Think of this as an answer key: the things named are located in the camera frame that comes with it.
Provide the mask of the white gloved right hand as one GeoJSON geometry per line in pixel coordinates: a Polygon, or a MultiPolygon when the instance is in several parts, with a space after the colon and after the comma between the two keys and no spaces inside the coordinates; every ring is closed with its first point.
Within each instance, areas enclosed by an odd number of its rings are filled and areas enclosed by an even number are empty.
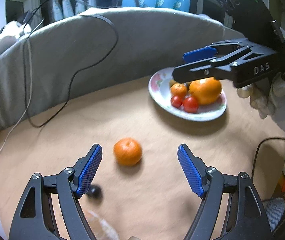
{"type": "Polygon", "coordinates": [[[237,89],[240,98],[249,98],[250,106],[258,110],[261,119],[270,116],[285,131],[285,80],[276,74],[269,81],[261,80],[237,89]]]}

